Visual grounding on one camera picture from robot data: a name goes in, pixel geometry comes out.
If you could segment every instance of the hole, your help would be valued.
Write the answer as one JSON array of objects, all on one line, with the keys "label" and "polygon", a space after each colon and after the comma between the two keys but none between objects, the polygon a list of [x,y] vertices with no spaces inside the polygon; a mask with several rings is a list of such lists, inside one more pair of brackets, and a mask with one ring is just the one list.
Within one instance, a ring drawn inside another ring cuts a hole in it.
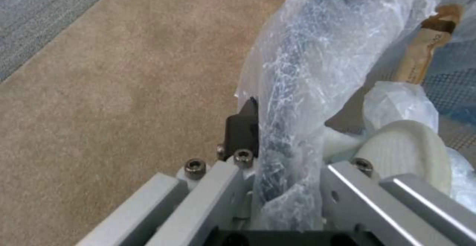
[{"label": "hole", "polygon": [[189,163],[189,167],[192,169],[198,169],[200,168],[200,166],[201,166],[201,163],[198,160],[190,161]]},{"label": "hole", "polygon": [[330,244],[331,246],[358,246],[349,235],[343,233],[333,235],[330,239]]},{"label": "hole", "polygon": [[240,152],[238,152],[238,156],[240,156],[240,157],[248,157],[248,152],[246,152],[246,151],[240,151]]},{"label": "hole", "polygon": [[368,231],[368,229],[364,224],[356,224],[354,226],[354,231],[355,232],[365,232],[365,231]]},{"label": "hole", "polygon": [[222,246],[250,246],[250,242],[242,234],[231,233],[223,240],[223,243],[221,245]]},{"label": "hole", "polygon": [[331,197],[332,197],[332,200],[333,200],[335,203],[339,202],[339,194],[337,194],[337,192],[331,191],[331,192],[330,192],[330,195],[331,195]]},{"label": "hole", "polygon": [[363,160],[357,160],[356,161],[356,164],[362,168],[368,168],[369,165],[367,164],[367,162],[363,161]]}]

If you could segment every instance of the white plastic part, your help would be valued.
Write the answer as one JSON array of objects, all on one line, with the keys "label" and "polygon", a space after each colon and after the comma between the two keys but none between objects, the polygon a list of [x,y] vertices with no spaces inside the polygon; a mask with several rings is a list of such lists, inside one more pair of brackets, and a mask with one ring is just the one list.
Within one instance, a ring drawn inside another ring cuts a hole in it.
[{"label": "white plastic part", "polygon": [[429,127],[416,121],[392,122],[379,129],[355,157],[369,160],[382,179],[413,173],[449,195],[451,168],[445,144]]},{"label": "white plastic part", "polygon": [[326,161],[336,154],[355,149],[362,145],[363,142],[363,137],[342,134],[330,127],[325,127],[323,160]]},{"label": "white plastic part", "polygon": [[450,197],[476,214],[476,173],[473,166],[453,148],[447,147],[451,161]]},{"label": "white plastic part", "polygon": [[399,120],[414,120],[438,133],[438,111],[420,85],[376,82],[364,98],[364,124],[371,134]]}]

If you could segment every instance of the metal frame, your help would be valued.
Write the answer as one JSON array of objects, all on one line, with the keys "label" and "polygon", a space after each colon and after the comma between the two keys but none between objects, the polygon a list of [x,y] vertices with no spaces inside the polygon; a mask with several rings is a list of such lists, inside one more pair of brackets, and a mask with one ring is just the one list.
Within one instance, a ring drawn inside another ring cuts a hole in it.
[{"label": "metal frame", "polygon": [[369,229],[385,245],[454,245],[348,162],[322,169],[323,215],[341,230]]},{"label": "metal frame", "polygon": [[380,185],[458,245],[476,244],[475,215],[416,175],[394,176]]},{"label": "metal frame", "polygon": [[187,193],[184,181],[157,173],[77,245],[144,245]]},{"label": "metal frame", "polygon": [[216,162],[147,245],[202,245],[214,228],[229,228],[246,192],[242,171]]}]

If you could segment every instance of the brown paper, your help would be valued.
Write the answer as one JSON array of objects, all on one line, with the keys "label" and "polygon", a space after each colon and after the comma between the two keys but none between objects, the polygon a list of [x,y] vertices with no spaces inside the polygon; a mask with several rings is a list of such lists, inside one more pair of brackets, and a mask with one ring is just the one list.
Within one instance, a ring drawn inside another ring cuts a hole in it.
[{"label": "brown paper", "polygon": [[420,84],[427,74],[435,48],[451,40],[451,34],[462,15],[463,8],[459,5],[438,7],[437,15],[422,22],[420,31],[406,49],[392,80]]}]

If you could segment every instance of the gray carpet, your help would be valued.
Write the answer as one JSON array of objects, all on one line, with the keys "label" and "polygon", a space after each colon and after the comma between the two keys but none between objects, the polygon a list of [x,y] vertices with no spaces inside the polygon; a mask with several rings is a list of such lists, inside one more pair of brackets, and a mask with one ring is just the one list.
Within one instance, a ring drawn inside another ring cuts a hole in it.
[{"label": "gray carpet", "polygon": [[0,82],[97,0],[0,0]]}]

